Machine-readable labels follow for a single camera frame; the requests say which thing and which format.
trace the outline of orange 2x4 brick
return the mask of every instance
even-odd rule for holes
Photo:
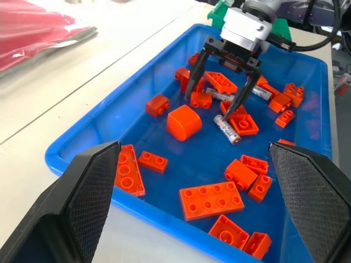
[[[163,174],[167,167],[168,160],[153,153],[143,151],[138,159],[138,163],[140,166]]]
[[[115,186],[135,196],[145,195],[133,145],[122,146],[118,157]]]
[[[185,221],[241,211],[245,207],[233,182],[181,189],[179,196]]]
[[[225,215],[220,215],[209,231],[209,234],[239,249],[244,248],[250,236],[243,229],[238,227],[237,224],[230,221]]]

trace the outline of black cable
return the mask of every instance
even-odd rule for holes
[[[346,52],[351,56],[351,35],[346,32],[341,32],[342,40],[344,41],[344,47]]]
[[[340,5],[339,5],[339,0],[333,0],[333,8],[334,8],[334,28],[329,34],[329,36],[326,37],[325,40],[321,41],[320,43],[314,44],[314,45],[309,45],[306,47],[300,47],[300,46],[295,46],[294,51],[297,52],[306,52],[306,51],[312,51],[319,49],[325,45],[327,45],[334,36],[337,34],[340,26],[341,26],[341,11],[340,11]]]

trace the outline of orange rounded block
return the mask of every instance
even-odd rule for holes
[[[194,108],[210,108],[212,105],[211,93],[192,92],[190,105]]]
[[[205,72],[205,78],[210,82],[219,93],[237,92],[237,85],[226,78],[219,72]]]
[[[180,189],[185,221],[241,211],[244,203],[233,182]]]
[[[257,174],[235,159],[225,170],[224,177],[234,181],[239,190],[246,191],[256,180]]]
[[[225,215],[220,215],[209,231],[209,234],[240,250],[244,248],[250,237],[248,233],[229,220]]]
[[[170,112],[167,118],[167,131],[179,141],[185,141],[202,128],[202,121],[187,105]]]
[[[135,196],[145,195],[133,145],[122,146],[118,157],[115,186]]]
[[[162,115],[169,109],[169,99],[161,94],[156,95],[146,103],[146,112],[154,117]]]
[[[291,105],[293,107],[298,107],[305,95],[305,90],[303,87],[297,87],[293,83],[288,83],[285,86],[284,94],[291,99]]]
[[[271,184],[272,184],[271,178],[269,178],[264,174],[260,174],[256,182],[254,182],[253,186],[248,192],[248,196],[250,196],[258,203],[262,202]]]
[[[288,96],[285,96],[283,93],[280,93],[270,101],[268,106],[273,111],[279,113],[281,111],[285,111],[290,105],[291,99]]]
[[[242,155],[240,161],[257,174],[266,174],[268,172],[268,162],[264,160]]]
[[[283,112],[276,120],[275,123],[280,127],[285,128],[292,119],[294,119],[295,114],[292,111]]]
[[[271,243],[272,241],[267,234],[254,232],[244,246],[243,251],[256,259],[262,260]]]
[[[168,160],[153,153],[143,151],[138,159],[138,163],[140,166],[163,174],[167,167]]]
[[[292,146],[295,146],[295,143],[292,142],[292,141],[287,141],[287,140],[284,140],[284,139],[279,139],[278,142],[282,143],[282,144],[288,144],[288,145],[292,145]]]

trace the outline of aa battery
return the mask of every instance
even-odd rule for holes
[[[228,138],[231,144],[237,144],[241,140],[239,134],[236,133],[236,131],[230,126],[230,124],[223,118],[222,115],[215,116],[213,121]]]

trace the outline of metal part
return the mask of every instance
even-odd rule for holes
[[[264,99],[266,101],[269,101],[270,98],[272,97],[272,93],[271,92],[266,91],[265,89],[259,87],[258,85],[255,85],[253,87],[252,93],[254,95],[259,96],[260,98],[262,98],[262,99]]]
[[[215,89],[207,88],[206,93],[210,93],[211,96],[216,100],[220,100],[220,101],[233,101],[234,100],[233,94],[219,93]]]
[[[213,121],[228,138],[231,144],[237,144],[241,140],[239,134],[236,133],[236,131],[230,126],[230,124],[223,118],[222,115],[215,116]]]

